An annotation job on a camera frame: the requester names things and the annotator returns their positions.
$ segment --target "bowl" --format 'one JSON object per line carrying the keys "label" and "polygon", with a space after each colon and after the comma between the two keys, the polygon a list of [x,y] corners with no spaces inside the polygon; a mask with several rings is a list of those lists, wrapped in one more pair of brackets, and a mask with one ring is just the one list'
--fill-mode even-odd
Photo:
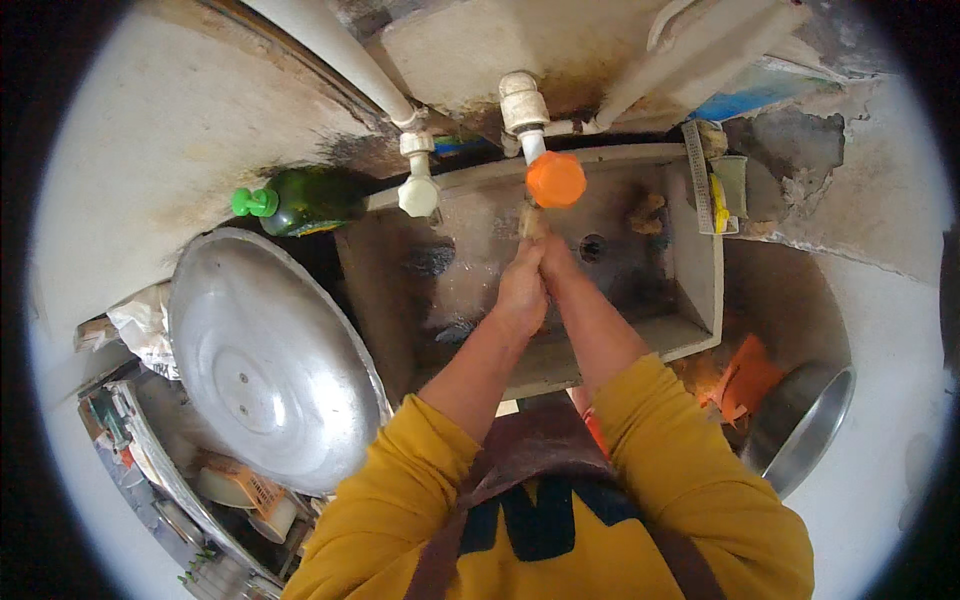
{"label": "bowl", "polygon": [[824,456],[850,407],[851,366],[820,361],[788,373],[760,402],[740,460],[785,498]]}

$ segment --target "orange faucet handle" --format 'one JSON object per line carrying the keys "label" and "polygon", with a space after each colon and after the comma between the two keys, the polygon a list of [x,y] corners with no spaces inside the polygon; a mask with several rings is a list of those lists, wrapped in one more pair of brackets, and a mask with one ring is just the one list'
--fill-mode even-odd
{"label": "orange faucet handle", "polygon": [[527,167],[527,189],[544,208],[570,208],[587,189],[587,176],[576,156],[548,151]]}

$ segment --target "brown apron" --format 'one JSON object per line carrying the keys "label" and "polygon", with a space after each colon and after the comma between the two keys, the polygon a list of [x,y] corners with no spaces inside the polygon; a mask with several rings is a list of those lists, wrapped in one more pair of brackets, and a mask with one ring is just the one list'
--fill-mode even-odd
{"label": "brown apron", "polygon": [[[404,600],[440,600],[457,571],[468,511],[528,479],[564,475],[616,481],[612,465],[570,402],[539,406],[494,421],[455,513],[423,547]],[[725,600],[707,561],[690,538],[645,524],[686,600]]]}

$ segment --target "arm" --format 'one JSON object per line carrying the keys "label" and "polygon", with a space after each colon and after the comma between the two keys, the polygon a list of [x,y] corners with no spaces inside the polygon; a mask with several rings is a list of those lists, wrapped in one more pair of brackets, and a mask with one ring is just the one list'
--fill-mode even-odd
{"label": "arm", "polygon": [[380,430],[367,463],[337,488],[284,599],[399,597],[420,550],[453,509],[507,377],[543,321],[543,248],[521,243],[496,306],[419,397]]}
{"label": "arm", "polygon": [[733,455],[564,241],[551,236],[546,246],[541,270],[625,488],[654,521],[693,539],[731,600],[809,597],[804,523]]}

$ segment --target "drain hole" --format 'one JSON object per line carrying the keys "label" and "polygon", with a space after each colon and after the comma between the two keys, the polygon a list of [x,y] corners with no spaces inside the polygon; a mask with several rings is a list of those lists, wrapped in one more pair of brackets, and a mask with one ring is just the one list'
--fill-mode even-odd
{"label": "drain hole", "polygon": [[580,257],[584,262],[596,262],[607,253],[607,240],[591,233],[580,242]]}

